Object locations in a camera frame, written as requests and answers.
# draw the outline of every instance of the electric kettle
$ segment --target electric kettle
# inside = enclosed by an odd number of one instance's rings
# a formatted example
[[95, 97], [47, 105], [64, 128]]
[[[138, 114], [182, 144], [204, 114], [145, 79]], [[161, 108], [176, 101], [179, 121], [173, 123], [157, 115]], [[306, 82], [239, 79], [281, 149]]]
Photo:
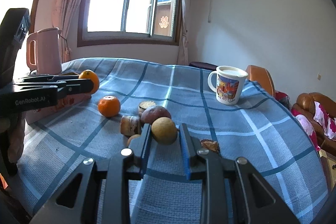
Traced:
[[27, 38], [27, 66], [37, 74], [56, 75], [62, 71], [58, 28], [43, 29]]

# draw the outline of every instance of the kettle handle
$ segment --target kettle handle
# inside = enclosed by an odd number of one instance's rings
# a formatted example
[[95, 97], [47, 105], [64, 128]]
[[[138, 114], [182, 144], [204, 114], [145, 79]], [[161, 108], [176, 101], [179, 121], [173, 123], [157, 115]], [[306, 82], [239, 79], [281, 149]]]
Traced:
[[26, 56], [27, 56], [27, 66], [30, 70], [37, 69], [37, 64], [36, 64], [36, 38], [37, 38], [37, 33], [36, 32], [30, 34], [27, 38], [27, 53], [26, 53]]

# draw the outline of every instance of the mug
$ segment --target mug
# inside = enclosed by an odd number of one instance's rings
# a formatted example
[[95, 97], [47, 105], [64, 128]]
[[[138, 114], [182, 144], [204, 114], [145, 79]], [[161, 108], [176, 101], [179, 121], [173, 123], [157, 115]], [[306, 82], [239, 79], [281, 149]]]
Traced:
[[[211, 83], [211, 77], [217, 74], [216, 87]], [[225, 105], [238, 103], [248, 73], [242, 69], [229, 66], [219, 66], [209, 74], [208, 85], [216, 93], [219, 102]]]

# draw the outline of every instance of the orange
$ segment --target orange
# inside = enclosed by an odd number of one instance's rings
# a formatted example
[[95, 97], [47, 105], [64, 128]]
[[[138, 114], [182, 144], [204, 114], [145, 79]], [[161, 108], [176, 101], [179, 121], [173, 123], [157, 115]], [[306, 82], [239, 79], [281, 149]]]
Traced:
[[120, 101], [115, 96], [105, 96], [98, 103], [98, 110], [106, 118], [117, 115], [120, 111]]
[[91, 92], [89, 92], [89, 94], [93, 94], [95, 93], [98, 88], [99, 88], [99, 78], [98, 78], [98, 75], [95, 74], [92, 70], [85, 70], [83, 71], [79, 77], [79, 79], [90, 79], [92, 82], [93, 82], [93, 89], [91, 90]]

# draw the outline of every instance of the white wall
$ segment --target white wall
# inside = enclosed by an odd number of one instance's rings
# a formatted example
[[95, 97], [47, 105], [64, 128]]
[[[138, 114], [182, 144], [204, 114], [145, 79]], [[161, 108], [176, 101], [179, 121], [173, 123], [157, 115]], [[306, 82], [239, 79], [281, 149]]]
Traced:
[[191, 61], [265, 67], [292, 103], [303, 92], [336, 99], [331, 0], [213, 0], [211, 23], [209, 0], [193, 0], [192, 11]]
[[[39, 0], [36, 12], [35, 31], [53, 26], [51, 15], [56, 0]], [[82, 57], [120, 57], [152, 61], [162, 64], [176, 64], [178, 46], [150, 44], [116, 44], [77, 47], [78, 29], [77, 11], [73, 15], [68, 35], [68, 44], [72, 50], [72, 58]]]

